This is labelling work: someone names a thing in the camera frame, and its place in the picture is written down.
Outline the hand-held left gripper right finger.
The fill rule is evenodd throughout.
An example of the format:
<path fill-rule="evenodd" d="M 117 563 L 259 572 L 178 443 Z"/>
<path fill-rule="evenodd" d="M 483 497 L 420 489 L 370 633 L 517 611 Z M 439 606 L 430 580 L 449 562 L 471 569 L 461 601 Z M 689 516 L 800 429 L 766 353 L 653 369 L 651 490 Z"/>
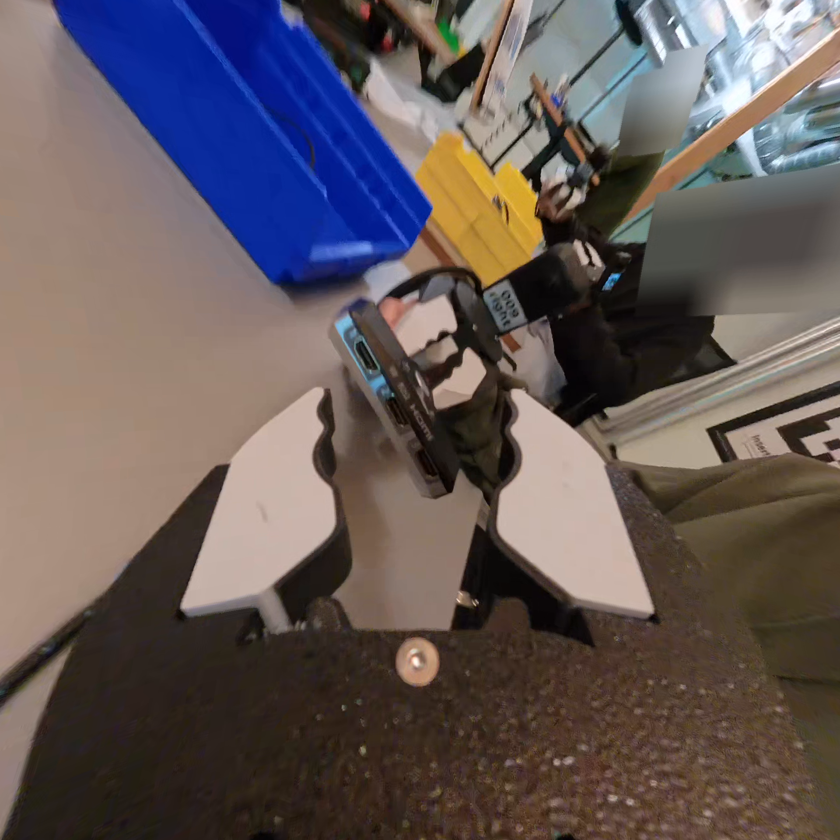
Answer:
<path fill-rule="evenodd" d="M 510 473 L 490 503 L 491 540 L 571 606 L 648 620 L 656 614 L 606 463 L 530 394 L 509 394 Z"/>

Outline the yellow plastic bin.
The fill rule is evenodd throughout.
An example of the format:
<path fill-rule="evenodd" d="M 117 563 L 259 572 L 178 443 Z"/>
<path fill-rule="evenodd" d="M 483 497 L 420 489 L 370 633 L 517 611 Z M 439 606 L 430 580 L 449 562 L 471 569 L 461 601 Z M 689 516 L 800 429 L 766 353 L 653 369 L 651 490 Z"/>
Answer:
<path fill-rule="evenodd" d="M 537 196 L 511 164 L 494 173 L 459 133 L 438 135 L 416 172 L 431 221 L 489 286 L 528 262 L 543 241 Z"/>

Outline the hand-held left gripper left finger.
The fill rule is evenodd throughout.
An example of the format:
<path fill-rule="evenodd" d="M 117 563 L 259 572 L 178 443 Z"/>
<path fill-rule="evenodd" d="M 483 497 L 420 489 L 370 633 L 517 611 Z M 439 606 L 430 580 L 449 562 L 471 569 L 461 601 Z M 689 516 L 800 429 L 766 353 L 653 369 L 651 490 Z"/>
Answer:
<path fill-rule="evenodd" d="M 185 617 L 252 610 L 283 634 L 348 579 L 334 431 L 331 392 L 315 387 L 234 455 L 183 593 Z"/>

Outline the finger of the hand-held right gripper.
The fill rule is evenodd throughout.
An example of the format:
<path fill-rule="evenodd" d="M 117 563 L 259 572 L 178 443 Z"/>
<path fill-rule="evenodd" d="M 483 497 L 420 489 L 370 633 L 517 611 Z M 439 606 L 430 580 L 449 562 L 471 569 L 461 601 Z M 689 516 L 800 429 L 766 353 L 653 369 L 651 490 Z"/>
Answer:
<path fill-rule="evenodd" d="M 438 412 L 467 403 L 485 380 L 494 382 L 501 373 L 471 348 L 426 348 L 420 352 L 420 370 Z"/>
<path fill-rule="evenodd" d="M 409 358 L 417 358 L 429 346 L 455 335 L 459 327 L 449 294 L 418 300 L 408 306 L 394 327 L 394 334 Z"/>

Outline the black multiport hub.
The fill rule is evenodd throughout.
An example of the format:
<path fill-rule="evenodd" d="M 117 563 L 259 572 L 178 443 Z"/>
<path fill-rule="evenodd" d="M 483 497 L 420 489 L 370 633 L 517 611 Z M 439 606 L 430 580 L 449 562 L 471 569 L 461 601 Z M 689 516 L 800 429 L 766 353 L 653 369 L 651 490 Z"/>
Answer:
<path fill-rule="evenodd" d="M 377 305 L 352 301 L 330 329 L 349 378 L 379 418 L 418 492 L 452 492 L 459 458 L 437 417 L 423 373 L 405 353 Z"/>

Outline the black and white marker sheet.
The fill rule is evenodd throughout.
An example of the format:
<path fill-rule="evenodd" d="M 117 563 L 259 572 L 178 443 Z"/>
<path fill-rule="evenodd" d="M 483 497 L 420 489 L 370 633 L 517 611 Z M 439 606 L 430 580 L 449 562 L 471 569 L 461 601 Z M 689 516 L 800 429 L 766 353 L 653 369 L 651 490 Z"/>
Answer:
<path fill-rule="evenodd" d="M 723 463 L 796 454 L 839 468 L 839 383 L 707 429 Z"/>

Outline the blue plastic bin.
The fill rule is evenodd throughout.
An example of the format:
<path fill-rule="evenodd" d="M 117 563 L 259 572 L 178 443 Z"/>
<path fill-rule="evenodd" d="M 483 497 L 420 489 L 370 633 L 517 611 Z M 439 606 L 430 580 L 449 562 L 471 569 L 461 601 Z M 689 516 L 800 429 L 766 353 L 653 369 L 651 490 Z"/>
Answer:
<path fill-rule="evenodd" d="M 432 206 L 280 2 L 58 1 L 59 21 L 275 284 L 358 277 Z"/>

